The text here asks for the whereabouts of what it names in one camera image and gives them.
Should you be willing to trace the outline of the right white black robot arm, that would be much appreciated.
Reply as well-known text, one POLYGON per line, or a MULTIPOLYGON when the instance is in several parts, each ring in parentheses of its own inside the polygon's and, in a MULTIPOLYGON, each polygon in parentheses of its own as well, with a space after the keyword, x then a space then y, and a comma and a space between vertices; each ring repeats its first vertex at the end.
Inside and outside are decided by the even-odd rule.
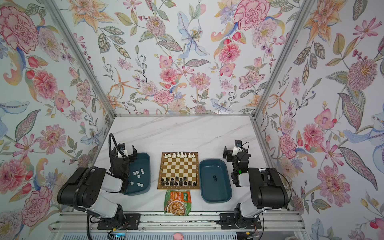
POLYGON ((240 140, 235 141, 232 150, 224 148, 223 159, 233 167, 232 183, 236 187, 248 188, 250 197, 238 203, 233 213, 220 214, 222 229, 257 229, 259 215, 267 210, 285 208, 290 201, 280 173, 274 168, 249 167, 250 157, 240 140))

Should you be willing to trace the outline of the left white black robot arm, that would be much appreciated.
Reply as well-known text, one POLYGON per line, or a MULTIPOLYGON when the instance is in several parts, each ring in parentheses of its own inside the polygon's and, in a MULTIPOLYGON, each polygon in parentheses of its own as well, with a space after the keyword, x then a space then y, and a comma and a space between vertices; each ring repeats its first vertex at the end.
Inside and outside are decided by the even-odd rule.
POLYGON ((108 137, 110 170, 98 167, 81 167, 60 188, 57 201, 60 205, 99 218, 107 227, 118 229, 128 224, 123 207, 106 199, 101 191, 123 194, 130 185, 130 166, 138 159, 138 152, 127 154, 125 144, 118 144, 113 134, 108 137))

